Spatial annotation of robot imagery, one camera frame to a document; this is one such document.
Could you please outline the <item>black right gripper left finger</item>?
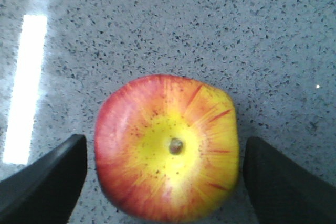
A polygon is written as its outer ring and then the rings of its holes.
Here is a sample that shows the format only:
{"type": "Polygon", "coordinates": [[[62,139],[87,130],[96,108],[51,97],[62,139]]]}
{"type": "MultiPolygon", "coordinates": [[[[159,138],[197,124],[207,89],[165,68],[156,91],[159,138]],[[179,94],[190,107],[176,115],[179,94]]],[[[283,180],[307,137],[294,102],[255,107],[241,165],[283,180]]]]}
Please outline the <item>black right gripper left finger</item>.
{"type": "Polygon", "coordinates": [[[67,223],[87,174],[84,135],[1,181],[1,223],[67,223]]]}

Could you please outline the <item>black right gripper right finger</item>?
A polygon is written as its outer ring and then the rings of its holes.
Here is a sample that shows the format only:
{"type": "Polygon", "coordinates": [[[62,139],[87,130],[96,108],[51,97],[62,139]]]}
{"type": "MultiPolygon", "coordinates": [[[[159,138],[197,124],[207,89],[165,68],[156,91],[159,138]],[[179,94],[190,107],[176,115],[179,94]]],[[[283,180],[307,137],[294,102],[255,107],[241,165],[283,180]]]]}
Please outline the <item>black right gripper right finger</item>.
{"type": "Polygon", "coordinates": [[[335,187],[259,137],[246,142],[244,184],[259,223],[335,223],[335,187]]]}

